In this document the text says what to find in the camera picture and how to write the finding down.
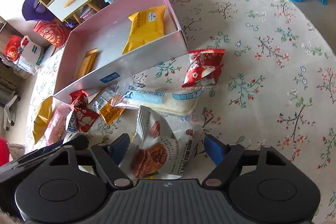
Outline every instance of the label sticker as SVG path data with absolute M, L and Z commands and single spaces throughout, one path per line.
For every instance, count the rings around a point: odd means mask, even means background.
M 151 12 L 148 14 L 148 21 L 152 22 L 156 20 L 156 14 L 154 12 Z
M 120 77 L 120 75 L 117 74 L 116 72 L 114 72 L 114 73 L 111 73 L 110 75 L 105 76 L 104 78 L 100 79 L 100 81 L 102 81 L 104 84 L 106 84 L 108 82 L 111 82 L 114 79 L 117 79 L 118 77 Z

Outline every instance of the pecan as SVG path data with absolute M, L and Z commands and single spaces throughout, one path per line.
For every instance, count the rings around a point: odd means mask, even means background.
M 133 175 L 140 179 L 144 175 L 158 171 L 167 160 L 167 151 L 163 144 L 157 143 L 150 149 L 140 149 L 132 160 Z
M 149 131 L 149 135 L 155 139 L 160 136 L 160 133 L 160 121 L 156 121 Z
M 193 136 L 194 135 L 194 131 L 192 129 L 187 129 L 187 131 L 185 132 L 187 135 Z
M 161 143 L 157 143 L 153 145 L 150 149 L 148 149 L 152 160 L 156 163 L 164 164 L 167 160 L 167 150 L 165 146 Z
M 151 154 L 146 149 L 140 149 L 139 153 L 135 155 L 131 163 L 131 169 L 136 178 L 141 178 L 147 174 L 150 160 Z

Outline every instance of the yellow items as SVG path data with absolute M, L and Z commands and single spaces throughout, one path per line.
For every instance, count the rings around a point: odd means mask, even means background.
M 136 12 L 128 17 L 132 21 L 132 27 L 122 54 L 164 36 L 163 16 L 165 10 L 166 6 L 163 5 Z
M 84 59 L 77 71 L 75 81 L 84 75 L 87 75 L 92 70 L 93 64 L 95 63 L 97 57 L 97 52 L 98 48 L 94 48 L 93 50 L 87 51 L 85 53 Z
M 53 97 L 50 96 L 45 99 L 36 111 L 36 117 L 33 127 L 33 136 L 36 144 L 43 136 L 44 131 L 47 129 L 49 122 L 53 116 Z

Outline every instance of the screw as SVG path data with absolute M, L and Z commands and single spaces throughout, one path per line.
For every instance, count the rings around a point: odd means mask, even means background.
M 222 184 L 222 182 L 219 179 L 207 179 L 205 184 L 209 187 L 218 187 Z
M 128 186 L 131 182 L 128 179 L 116 179 L 113 183 L 117 187 L 125 187 Z

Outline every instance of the box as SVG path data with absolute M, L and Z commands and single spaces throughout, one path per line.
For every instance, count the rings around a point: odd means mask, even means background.
M 166 5 L 164 36 L 121 54 L 131 29 L 128 16 Z M 85 52 L 98 48 L 92 72 L 74 81 Z M 117 0 L 75 28 L 66 42 L 55 84 L 55 97 L 70 103 L 69 94 L 84 89 L 93 94 L 123 78 L 187 54 L 183 31 L 169 0 Z

